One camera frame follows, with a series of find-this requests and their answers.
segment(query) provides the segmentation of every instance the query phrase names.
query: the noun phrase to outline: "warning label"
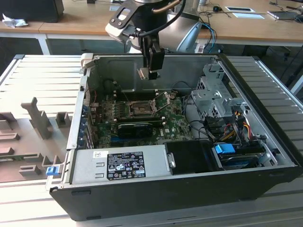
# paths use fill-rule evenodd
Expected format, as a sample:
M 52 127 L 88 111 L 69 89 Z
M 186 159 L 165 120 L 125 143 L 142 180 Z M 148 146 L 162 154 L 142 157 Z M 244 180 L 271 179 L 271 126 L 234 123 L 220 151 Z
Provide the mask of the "warning label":
M 108 154 L 108 180 L 146 177 L 143 152 Z

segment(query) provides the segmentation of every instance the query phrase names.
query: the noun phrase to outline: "wooden desk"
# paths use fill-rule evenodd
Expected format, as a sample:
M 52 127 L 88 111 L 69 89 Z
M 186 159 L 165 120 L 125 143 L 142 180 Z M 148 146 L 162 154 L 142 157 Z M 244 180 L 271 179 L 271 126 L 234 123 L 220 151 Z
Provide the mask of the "wooden desk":
M 247 7 L 252 8 L 255 13 L 267 13 L 267 11 L 280 11 L 280 8 L 269 4 L 269 0 L 212 0 L 212 3 L 217 3 L 224 10 L 228 11 L 225 6 Z M 278 3 L 285 9 L 286 6 L 298 7 L 299 3 L 280 0 Z M 214 5 L 201 7 L 201 11 L 213 11 Z M 212 13 L 210 24 L 217 32 L 217 42 L 224 43 L 233 41 L 234 44 L 248 42 L 270 42 L 270 43 L 298 43 L 298 46 L 303 44 L 303 24 L 295 21 L 275 21 L 269 14 L 262 16 L 265 19 L 249 19 L 236 18 L 229 13 L 229 18 L 224 13 Z M 209 38 L 208 34 L 201 32 L 199 38 Z
M 16 32 L 16 33 L 39 33 L 39 28 L 42 26 L 43 22 L 32 21 L 28 26 L 24 27 L 7 27 L 4 23 L 0 23 L 0 32 Z
M 105 26 L 114 14 L 109 11 L 111 4 L 96 2 L 87 4 L 86 0 L 63 0 L 64 15 L 58 23 L 44 23 L 40 33 L 46 34 L 77 34 L 77 35 L 106 35 Z
M 225 6 L 249 7 L 256 13 L 266 13 L 269 10 L 279 11 L 279 7 L 269 5 L 269 0 L 212 0 L 218 3 L 225 12 Z M 85 0 L 63 0 L 64 15 L 58 23 L 29 22 L 30 26 L 23 28 L 8 28 L 0 25 L 2 37 L 36 38 L 40 42 L 44 54 L 51 54 L 48 39 L 90 39 L 112 40 L 106 33 L 105 26 L 113 15 L 109 11 L 111 5 L 107 2 L 87 4 Z M 299 3 L 280 0 L 285 6 L 299 6 Z M 202 7 L 201 10 L 211 10 L 213 5 Z M 229 14 L 213 13 L 210 17 L 212 28 L 217 32 L 218 44 L 251 44 L 301 46 L 303 44 L 303 24 L 297 22 L 275 21 L 270 15 L 262 15 L 265 19 L 236 18 Z M 201 30 L 198 43 L 205 44 L 210 37 L 208 30 Z

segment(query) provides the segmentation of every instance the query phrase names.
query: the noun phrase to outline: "blue cable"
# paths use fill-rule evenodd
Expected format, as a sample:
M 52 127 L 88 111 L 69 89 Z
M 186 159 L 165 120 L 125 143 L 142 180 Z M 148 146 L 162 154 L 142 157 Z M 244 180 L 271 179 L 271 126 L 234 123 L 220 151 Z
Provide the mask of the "blue cable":
M 210 26 L 208 26 L 207 24 L 202 24 L 202 25 L 204 25 L 205 27 L 207 27 L 207 28 L 209 29 L 209 31 L 212 33 L 213 44 L 212 44 L 212 47 L 210 48 L 210 50 L 209 50 L 209 52 L 208 52 L 208 53 L 210 53 L 210 52 L 212 51 L 213 47 L 214 47 L 214 31 L 213 31 L 213 29 L 212 29 Z

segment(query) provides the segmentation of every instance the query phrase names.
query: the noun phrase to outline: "open computer chassis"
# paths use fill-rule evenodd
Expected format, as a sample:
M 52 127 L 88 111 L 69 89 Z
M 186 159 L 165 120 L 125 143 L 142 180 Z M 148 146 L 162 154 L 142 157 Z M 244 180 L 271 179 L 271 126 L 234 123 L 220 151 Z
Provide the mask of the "open computer chassis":
M 141 60 L 95 55 L 81 79 L 62 181 L 50 189 L 73 220 L 254 200 L 303 172 L 226 56 L 166 56 L 155 81 L 140 80 Z M 127 166 L 138 169 L 127 177 Z

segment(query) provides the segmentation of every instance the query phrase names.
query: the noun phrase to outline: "black computer tower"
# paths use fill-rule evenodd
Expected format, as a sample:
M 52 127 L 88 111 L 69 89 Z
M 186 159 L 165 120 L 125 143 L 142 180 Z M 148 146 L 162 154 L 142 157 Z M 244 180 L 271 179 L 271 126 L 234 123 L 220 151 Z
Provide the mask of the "black computer tower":
M 57 23 L 63 11 L 62 0 L 0 0 L 1 17 Z

